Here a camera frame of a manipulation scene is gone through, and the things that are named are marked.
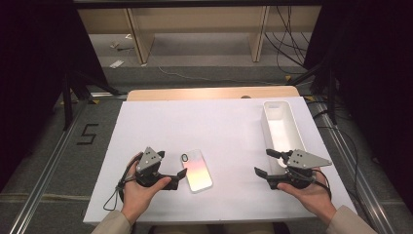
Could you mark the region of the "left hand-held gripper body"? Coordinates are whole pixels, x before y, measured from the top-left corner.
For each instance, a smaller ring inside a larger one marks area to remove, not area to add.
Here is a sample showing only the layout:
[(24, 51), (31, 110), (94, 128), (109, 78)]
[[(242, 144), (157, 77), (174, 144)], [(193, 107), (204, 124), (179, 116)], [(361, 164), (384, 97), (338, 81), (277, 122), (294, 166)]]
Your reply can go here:
[(142, 156), (138, 159), (139, 163), (136, 166), (136, 181), (143, 187), (151, 187), (162, 178), (159, 173), (161, 158), (151, 147), (147, 147)]

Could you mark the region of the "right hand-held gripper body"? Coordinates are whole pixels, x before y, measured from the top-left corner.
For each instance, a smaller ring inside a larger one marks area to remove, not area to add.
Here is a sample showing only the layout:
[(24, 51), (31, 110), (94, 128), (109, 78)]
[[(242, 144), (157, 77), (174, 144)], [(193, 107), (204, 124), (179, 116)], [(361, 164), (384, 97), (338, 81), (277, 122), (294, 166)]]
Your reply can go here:
[(291, 151), (292, 154), (288, 161), (281, 159), (285, 165), (285, 173), (278, 177), (279, 183), (287, 183), (295, 188), (304, 189), (316, 181), (315, 168), (332, 165), (330, 160), (304, 150)]

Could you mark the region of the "smartphone with pale iridescent case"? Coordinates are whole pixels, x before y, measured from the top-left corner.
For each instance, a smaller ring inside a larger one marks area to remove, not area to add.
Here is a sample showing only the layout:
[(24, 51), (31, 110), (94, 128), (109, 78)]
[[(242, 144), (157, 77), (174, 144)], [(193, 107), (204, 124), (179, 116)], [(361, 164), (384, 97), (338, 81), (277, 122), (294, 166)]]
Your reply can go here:
[(198, 193), (213, 185), (207, 163), (201, 150), (196, 149), (181, 155), (181, 163), (187, 170), (186, 177), (193, 193)]

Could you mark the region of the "long white plastic bin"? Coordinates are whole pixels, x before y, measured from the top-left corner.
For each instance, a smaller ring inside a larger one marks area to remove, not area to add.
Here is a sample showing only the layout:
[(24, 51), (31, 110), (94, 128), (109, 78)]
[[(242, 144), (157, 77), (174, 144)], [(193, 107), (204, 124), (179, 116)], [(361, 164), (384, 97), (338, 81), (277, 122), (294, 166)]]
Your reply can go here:
[(261, 126), (266, 148), (279, 152), (305, 150), (293, 112), (287, 101), (265, 101)]

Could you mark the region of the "person's left hand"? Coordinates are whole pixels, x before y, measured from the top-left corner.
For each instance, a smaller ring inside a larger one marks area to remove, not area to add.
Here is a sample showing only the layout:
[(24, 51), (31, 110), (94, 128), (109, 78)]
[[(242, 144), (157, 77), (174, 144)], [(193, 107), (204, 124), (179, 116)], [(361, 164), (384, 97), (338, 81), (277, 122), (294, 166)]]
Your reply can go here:
[(134, 225), (138, 218), (148, 209), (155, 194), (167, 186), (171, 178), (163, 177), (151, 187), (139, 185), (134, 178), (138, 160), (133, 157), (128, 164), (127, 182), (124, 186), (124, 205), (121, 213), (130, 225)]

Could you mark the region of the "person's right hand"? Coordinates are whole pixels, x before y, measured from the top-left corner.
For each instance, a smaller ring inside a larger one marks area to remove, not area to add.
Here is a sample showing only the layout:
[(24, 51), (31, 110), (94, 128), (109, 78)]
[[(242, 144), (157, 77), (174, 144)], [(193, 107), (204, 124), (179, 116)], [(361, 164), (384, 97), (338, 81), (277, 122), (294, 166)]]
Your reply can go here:
[(298, 199), (306, 210), (328, 225), (337, 210), (332, 204), (327, 190), (323, 188), (326, 185), (326, 179), (320, 168), (316, 168), (316, 180), (319, 184), (312, 183), (304, 189), (297, 189), (287, 183), (279, 183), (278, 190)]

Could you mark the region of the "white board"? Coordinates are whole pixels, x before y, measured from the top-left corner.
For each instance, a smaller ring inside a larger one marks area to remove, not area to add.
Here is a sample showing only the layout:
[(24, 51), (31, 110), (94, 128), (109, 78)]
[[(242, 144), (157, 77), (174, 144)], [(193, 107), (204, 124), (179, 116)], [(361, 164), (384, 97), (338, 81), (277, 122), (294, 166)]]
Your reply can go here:
[(123, 103), (84, 217), (98, 224), (131, 157), (146, 147), (164, 151), (160, 171), (181, 171), (180, 157), (201, 150), (212, 186), (192, 192), (186, 180), (160, 191), (139, 218), (146, 224), (298, 220), (311, 217), (292, 196), (269, 187), (255, 169), (270, 169), (261, 127), (264, 99), (126, 101)]

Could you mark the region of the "black metal stand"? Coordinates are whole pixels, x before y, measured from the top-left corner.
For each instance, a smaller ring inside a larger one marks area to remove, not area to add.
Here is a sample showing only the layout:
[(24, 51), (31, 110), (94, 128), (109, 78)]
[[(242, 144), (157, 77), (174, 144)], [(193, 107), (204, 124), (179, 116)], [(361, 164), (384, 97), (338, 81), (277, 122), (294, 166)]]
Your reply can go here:
[(319, 64), (309, 69), (299, 77), (290, 79), (286, 82), (287, 86), (296, 86), (310, 77), (314, 76), (310, 91), (313, 95), (320, 95), (324, 90), (327, 90), (327, 107), (326, 113), (334, 125), (337, 124), (335, 116), (335, 93), (336, 80), (333, 77), (331, 62), (328, 59), (323, 59)]
[(94, 85), (115, 97), (124, 96), (126, 94), (126, 92), (121, 92), (117, 89), (114, 89), (108, 84), (105, 84), (102, 81), (99, 81), (98, 79), (93, 78), (84, 72), (78, 70), (69, 71), (63, 76), (61, 80), (65, 130), (70, 127), (73, 121), (71, 93), (74, 93), (79, 100), (90, 100), (92, 98), (92, 93), (88, 89), (88, 85)]

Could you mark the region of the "light wooden table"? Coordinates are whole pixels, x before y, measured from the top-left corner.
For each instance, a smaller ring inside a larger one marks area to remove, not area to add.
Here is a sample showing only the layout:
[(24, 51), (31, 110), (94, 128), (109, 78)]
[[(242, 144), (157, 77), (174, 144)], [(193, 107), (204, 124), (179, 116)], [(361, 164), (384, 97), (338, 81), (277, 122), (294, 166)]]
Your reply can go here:
[(299, 97), (292, 86), (133, 90), (127, 101)]

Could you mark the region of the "dark curtain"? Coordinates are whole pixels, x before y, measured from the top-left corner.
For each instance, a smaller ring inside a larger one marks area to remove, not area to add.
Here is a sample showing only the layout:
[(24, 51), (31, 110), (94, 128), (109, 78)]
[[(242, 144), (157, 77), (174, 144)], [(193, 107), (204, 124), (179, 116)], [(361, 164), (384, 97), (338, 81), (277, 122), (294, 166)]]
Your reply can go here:
[(0, 190), (60, 96), (106, 84), (73, 0), (0, 0)]
[(355, 122), (413, 213), (413, 0), (321, 0), (305, 66), (341, 29), (333, 73)]

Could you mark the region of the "light wooden shelf unit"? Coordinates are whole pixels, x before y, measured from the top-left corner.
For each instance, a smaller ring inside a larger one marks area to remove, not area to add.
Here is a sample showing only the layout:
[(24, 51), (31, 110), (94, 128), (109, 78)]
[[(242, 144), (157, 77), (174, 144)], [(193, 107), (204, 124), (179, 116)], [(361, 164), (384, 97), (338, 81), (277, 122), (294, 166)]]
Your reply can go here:
[(319, 6), (85, 9), (80, 18), (90, 34), (130, 34), (139, 63), (149, 58), (157, 33), (246, 33), (251, 57), (260, 61), (264, 34), (311, 32)]

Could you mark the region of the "aluminium floor rail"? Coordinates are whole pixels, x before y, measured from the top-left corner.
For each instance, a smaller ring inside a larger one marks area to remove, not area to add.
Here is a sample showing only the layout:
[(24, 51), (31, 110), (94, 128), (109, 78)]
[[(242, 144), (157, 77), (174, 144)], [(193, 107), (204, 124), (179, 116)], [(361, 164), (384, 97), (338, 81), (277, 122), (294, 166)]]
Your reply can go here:
[(123, 100), (73, 104), (65, 130), (63, 104), (0, 192), (0, 234), (89, 234), (83, 222)]
[(394, 234), (395, 229), (390, 222), (390, 217), (380, 204), (373, 187), (368, 183), (364, 167), (360, 163), (357, 145), (354, 138), (344, 131), (338, 124), (334, 125), (326, 113), (327, 99), (314, 97), (316, 101), (306, 101), (308, 105), (314, 104), (316, 112), (315, 121), (320, 120), (317, 128), (328, 131), (328, 135), (335, 143), (336, 151), (340, 154), (343, 164), (352, 178), (349, 186), (345, 186), (356, 207), (362, 211), (367, 222), (372, 225), (379, 234)]

